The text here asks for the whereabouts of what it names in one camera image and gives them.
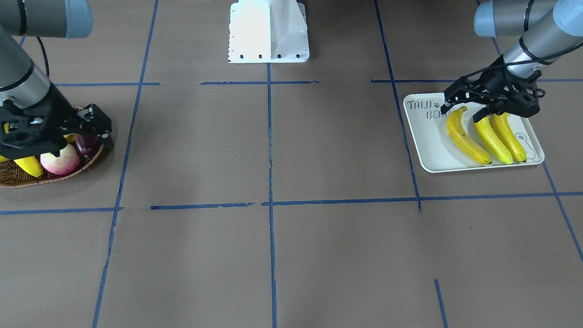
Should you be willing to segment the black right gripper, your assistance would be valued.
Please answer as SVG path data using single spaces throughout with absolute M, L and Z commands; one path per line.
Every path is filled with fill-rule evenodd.
M 11 160 L 60 151 L 68 133 L 96 137 L 104 147 L 113 147 L 110 117 L 96 104 L 71 106 L 53 84 L 37 104 L 27 108 L 4 99 L 0 120 L 0 154 Z

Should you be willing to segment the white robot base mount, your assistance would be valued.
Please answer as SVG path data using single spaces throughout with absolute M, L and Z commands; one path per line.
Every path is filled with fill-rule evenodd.
M 309 61 L 304 4 L 297 0 L 238 0 L 229 13 L 228 63 Z

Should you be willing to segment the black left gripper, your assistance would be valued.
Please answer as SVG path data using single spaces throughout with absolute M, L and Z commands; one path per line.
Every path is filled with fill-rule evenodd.
M 478 123 L 491 115 L 508 113 L 521 118 L 530 118 L 540 111 L 539 98 L 545 91 L 537 87 L 537 79 L 542 76 L 539 69 L 527 73 L 527 77 L 516 76 L 500 56 L 478 80 L 460 77 L 444 91 L 441 114 L 448 113 L 460 103 L 478 103 L 485 106 L 473 114 L 473 122 Z

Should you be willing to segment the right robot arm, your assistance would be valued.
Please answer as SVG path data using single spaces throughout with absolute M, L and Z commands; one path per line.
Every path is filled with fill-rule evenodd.
M 111 147 L 112 121 L 96 104 L 77 109 L 52 83 L 48 71 L 17 40 L 84 39 L 93 30 L 87 0 L 3 0 L 0 27 L 1 156 L 58 155 L 65 135 L 96 137 Z

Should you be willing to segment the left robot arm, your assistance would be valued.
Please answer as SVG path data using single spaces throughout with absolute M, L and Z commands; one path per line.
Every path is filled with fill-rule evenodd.
M 460 103 L 478 103 L 477 122 L 504 113 L 530 118 L 540 110 L 542 71 L 582 46 L 580 0 L 490 0 L 479 4 L 473 29 L 481 37 L 518 36 L 488 67 L 460 77 L 444 91 L 442 114 Z

